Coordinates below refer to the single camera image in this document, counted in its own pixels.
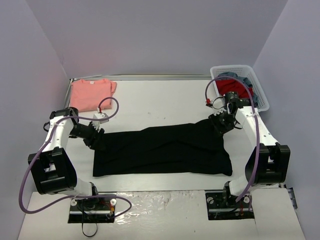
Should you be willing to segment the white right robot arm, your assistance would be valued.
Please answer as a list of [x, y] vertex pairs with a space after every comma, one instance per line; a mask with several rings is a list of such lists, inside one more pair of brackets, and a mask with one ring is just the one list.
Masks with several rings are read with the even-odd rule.
[[223, 136], [239, 124], [253, 148], [243, 174], [224, 185], [222, 202], [232, 207], [256, 189], [283, 183], [291, 150], [272, 136], [249, 98], [230, 91], [222, 96], [222, 102], [222, 108], [209, 116], [215, 132]]

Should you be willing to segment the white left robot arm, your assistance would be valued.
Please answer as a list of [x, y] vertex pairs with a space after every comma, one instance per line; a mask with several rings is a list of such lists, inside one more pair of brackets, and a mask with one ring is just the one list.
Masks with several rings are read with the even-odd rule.
[[64, 194], [83, 196], [82, 203], [89, 209], [97, 208], [101, 203], [96, 186], [77, 177], [76, 170], [67, 155], [69, 138], [81, 138], [92, 150], [100, 150], [105, 133], [101, 124], [108, 115], [98, 112], [93, 115], [88, 125], [79, 123], [78, 119], [64, 117], [78, 116], [75, 107], [52, 111], [49, 117], [49, 129], [46, 136], [48, 145], [36, 158], [31, 167], [31, 174], [37, 191], [41, 194]]

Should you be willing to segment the black t-shirt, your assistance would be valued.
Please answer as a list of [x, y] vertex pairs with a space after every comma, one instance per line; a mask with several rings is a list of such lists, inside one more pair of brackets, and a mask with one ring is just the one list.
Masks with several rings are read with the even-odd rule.
[[233, 174], [224, 140], [209, 119], [106, 133], [94, 152], [93, 176], [124, 174]]

